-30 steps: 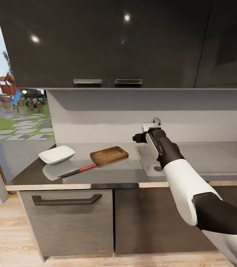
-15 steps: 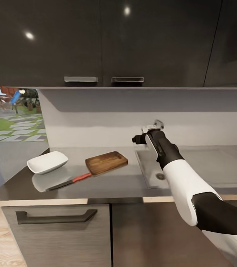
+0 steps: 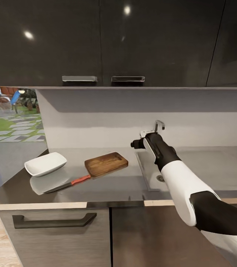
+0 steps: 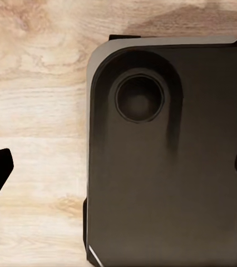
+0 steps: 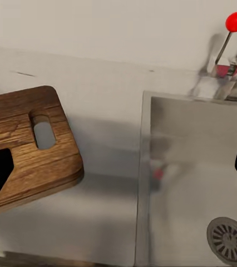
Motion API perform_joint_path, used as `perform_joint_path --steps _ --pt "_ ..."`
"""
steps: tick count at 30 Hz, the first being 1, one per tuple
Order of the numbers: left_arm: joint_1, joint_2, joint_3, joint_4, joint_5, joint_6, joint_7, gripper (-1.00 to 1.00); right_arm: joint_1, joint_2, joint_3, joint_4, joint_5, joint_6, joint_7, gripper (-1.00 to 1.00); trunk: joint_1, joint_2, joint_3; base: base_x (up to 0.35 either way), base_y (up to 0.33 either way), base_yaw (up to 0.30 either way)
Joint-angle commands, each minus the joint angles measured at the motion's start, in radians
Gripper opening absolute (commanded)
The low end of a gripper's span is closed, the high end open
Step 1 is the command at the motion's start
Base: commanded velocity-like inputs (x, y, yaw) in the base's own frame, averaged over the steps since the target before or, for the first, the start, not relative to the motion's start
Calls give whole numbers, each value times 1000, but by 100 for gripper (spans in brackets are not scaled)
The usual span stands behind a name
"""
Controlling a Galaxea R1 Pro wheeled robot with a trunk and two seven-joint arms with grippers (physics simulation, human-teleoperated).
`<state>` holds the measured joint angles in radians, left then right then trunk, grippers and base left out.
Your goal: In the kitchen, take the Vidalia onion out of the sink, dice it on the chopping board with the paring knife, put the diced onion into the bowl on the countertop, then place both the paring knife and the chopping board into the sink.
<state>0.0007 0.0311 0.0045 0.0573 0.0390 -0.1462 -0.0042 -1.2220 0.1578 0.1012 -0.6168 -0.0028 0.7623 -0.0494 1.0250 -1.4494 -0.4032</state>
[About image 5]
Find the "cutting board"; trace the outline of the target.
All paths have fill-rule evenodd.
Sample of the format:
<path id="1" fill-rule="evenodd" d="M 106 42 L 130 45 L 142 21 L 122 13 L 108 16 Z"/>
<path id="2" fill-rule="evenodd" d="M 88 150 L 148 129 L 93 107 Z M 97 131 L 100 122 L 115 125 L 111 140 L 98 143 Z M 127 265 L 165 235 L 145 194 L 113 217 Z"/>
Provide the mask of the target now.
<path id="1" fill-rule="evenodd" d="M 36 148 L 32 119 L 45 115 L 55 142 Z M 77 179 L 83 161 L 52 86 L 0 94 L 0 150 L 9 148 L 14 169 L 0 190 L 0 206 Z"/>

